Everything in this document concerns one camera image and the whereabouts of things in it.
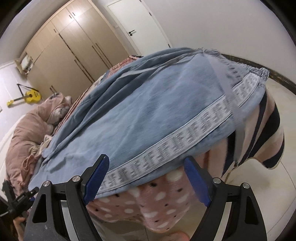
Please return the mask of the left hand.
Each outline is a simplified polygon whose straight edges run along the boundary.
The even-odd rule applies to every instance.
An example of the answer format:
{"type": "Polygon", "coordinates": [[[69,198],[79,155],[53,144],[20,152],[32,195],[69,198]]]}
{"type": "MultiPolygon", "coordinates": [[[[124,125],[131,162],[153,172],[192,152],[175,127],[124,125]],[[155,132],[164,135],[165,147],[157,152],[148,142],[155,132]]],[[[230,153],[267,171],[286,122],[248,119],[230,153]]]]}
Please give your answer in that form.
{"type": "Polygon", "coordinates": [[[24,228],[22,227],[22,223],[26,221],[25,217],[16,217],[13,220],[14,226],[16,228],[17,234],[18,234],[18,240],[19,241],[23,241],[23,237],[24,237],[24,228]]]}

